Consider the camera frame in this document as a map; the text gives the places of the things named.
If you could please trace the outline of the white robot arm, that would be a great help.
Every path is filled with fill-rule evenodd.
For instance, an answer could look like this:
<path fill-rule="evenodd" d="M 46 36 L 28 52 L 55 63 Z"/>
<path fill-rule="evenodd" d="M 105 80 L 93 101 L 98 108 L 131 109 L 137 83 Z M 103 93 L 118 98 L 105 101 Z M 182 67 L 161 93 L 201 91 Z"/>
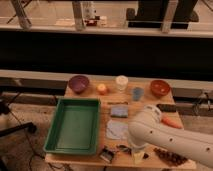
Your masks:
<path fill-rule="evenodd" d="M 149 143 L 213 168 L 213 135 L 163 125 L 162 117 L 155 105 L 137 112 L 128 122 L 130 146 L 139 150 Z"/>

